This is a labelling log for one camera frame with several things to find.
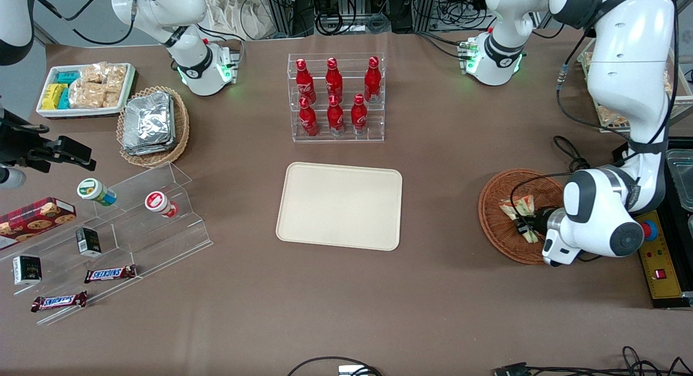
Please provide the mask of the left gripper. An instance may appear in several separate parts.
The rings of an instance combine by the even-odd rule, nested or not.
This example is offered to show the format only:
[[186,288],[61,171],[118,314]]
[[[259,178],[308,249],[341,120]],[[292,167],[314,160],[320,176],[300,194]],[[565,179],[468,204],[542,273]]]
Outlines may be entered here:
[[537,211],[534,216],[528,218],[528,224],[514,222],[517,232],[527,242],[544,242],[546,236],[561,235],[561,224],[566,217],[564,208],[549,208],[545,211]]

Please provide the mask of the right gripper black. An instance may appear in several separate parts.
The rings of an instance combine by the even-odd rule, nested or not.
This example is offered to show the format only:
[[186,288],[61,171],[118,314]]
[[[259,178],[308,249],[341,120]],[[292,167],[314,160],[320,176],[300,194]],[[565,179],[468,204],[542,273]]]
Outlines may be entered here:
[[87,171],[96,170],[96,160],[91,158],[92,148],[69,137],[59,137],[55,141],[39,134],[49,132],[49,127],[31,124],[8,110],[2,110],[1,123],[17,131],[27,133],[2,133],[1,164],[28,167],[40,173],[49,173],[50,162],[54,156],[56,163],[74,164]]

